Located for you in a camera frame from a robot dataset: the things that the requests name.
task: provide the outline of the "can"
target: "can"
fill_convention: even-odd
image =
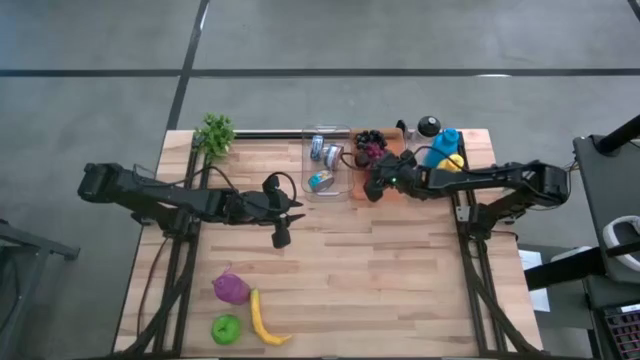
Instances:
[[[331,144],[327,149],[327,153],[324,156],[324,166],[331,171],[335,171],[340,164],[340,156],[344,147],[341,145]]]
[[[309,156],[311,160],[320,161],[322,159],[322,148],[324,147],[324,137],[322,135],[314,135],[311,140],[311,152]]]
[[[309,186],[313,192],[320,192],[327,190],[333,185],[334,178],[329,170],[321,170],[311,175],[309,178]]]

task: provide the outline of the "yellow object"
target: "yellow object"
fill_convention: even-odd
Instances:
[[[462,156],[458,155],[458,154],[453,154],[451,156],[449,156],[449,159],[442,159],[442,161],[440,161],[440,163],[438,164],[438,169],[443,169],[443,170],[447,170],[447,171],[451,171],[451,172],[458,172],[460,171],[460,168],[464,166],[464,159],[462,158]]]
[[[251,320],[253,321],[253,329],[265,344],[282,345],[285,341],[291,339],[291,335],[271,335],[264,328],[264,325],[262,325],[262,314],[260,313],[260,293],[258,292],[258,289],[251,290]]]

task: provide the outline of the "blue bottle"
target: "blue bottle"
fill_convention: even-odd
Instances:
[[[438,134],[433,140],[433,144],[431,144],[432,147],[440,151],[429,149],[427,156],[424,157],[422,165],[435,168],[445,157],[457,153],[459,139],[460,135],[456,129],[444,129],[444,131]]]

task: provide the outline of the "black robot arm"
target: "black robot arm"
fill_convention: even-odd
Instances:
[[[386,188],[395,188],[420,200],[437,199],[465,190],[513,189],[491,204],[457,209],[458,216],[466,218],[469,236],[478,240],[490,238],[491,229],[498,220],[519,218],[534,205],[559,206],[569,197],[567,172],[556,166],[532,161],[450,172],[417,166],[410,150],[400,156],[387,153],[373,166],[364,185],[367,198],[378,201]]]
[[[165,236],[189,234],[197,221],[227,225],[273,225],[273,246],[291,242],[288,227],[304,214],[286,215],[302,206],[279,189],[277,175],[262,184],[263,191],[185,189],[140,176],[118,164],[87,164],[78,195],[92,203],[116,203],[131,211],[141,224],[152,219]]]

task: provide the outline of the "potted plant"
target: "potted plant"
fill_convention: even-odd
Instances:
[[[196,135],[200,141],[198,150],[209,156],[211,160],[224,157],[236,136],[231,119],[222,114],[217,116],[207,113],[202,121],[205,126],[196,128]]]

